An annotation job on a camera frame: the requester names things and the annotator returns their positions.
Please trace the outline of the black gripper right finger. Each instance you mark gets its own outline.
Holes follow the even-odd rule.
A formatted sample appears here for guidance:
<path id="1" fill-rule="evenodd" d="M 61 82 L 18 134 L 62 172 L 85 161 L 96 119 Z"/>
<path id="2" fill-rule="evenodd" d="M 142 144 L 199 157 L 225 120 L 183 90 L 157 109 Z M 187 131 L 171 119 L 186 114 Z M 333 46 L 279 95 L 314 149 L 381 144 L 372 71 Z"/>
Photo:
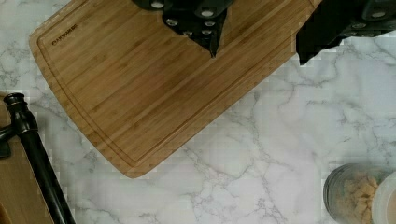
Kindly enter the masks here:
<path id="1" fill-rule="evenodd" d="M 396 0 L 322 0 L 296 35 L 300 65 L 349 37 L 395 30 Z"/>

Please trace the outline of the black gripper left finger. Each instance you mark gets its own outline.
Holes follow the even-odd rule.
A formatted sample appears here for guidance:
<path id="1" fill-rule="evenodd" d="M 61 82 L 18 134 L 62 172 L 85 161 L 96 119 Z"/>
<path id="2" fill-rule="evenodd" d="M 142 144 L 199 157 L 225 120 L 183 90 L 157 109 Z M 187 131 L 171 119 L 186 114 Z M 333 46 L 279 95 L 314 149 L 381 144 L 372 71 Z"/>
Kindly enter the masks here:
<path id="1" fill-rule="evenodd" d="M 163 23 L 206 49 L 215 58 L 228 8 L 234 0 L 132 0 L 148 11 L 161 11 Z"/>

